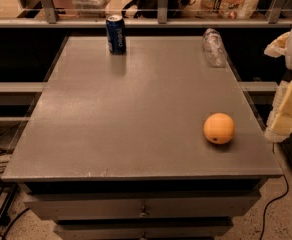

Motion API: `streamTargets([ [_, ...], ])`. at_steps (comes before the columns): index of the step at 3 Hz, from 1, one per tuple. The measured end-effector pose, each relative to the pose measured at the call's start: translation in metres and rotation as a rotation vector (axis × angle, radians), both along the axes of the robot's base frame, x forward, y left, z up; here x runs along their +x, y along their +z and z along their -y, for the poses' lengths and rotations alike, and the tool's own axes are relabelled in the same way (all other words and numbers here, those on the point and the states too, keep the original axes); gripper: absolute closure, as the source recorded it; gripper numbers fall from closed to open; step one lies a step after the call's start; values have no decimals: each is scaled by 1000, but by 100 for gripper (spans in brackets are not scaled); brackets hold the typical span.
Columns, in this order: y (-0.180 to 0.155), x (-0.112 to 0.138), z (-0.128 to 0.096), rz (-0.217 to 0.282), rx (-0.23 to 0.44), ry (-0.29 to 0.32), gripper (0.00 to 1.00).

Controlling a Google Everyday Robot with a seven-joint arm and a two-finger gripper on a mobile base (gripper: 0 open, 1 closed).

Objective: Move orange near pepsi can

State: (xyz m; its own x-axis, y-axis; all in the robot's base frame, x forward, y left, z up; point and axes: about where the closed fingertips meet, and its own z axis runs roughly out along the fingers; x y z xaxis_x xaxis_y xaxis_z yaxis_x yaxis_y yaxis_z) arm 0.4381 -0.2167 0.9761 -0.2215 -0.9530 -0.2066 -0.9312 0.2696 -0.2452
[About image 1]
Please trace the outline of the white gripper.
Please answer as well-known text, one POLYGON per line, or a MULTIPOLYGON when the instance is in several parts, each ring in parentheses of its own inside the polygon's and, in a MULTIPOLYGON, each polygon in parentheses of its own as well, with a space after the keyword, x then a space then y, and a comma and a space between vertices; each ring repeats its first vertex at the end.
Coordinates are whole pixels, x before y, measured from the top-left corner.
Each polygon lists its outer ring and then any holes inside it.
MULTIPOLYGON (((292 70, 292 29, 272 41, 264 50, 264 54, 278 58, 285 54, 286 67, 292 70)), ((265 130, 265 138, 269 142, 282 142, 292 133, 292 80, 281 81, 277 87, 272 111, 265 130)))

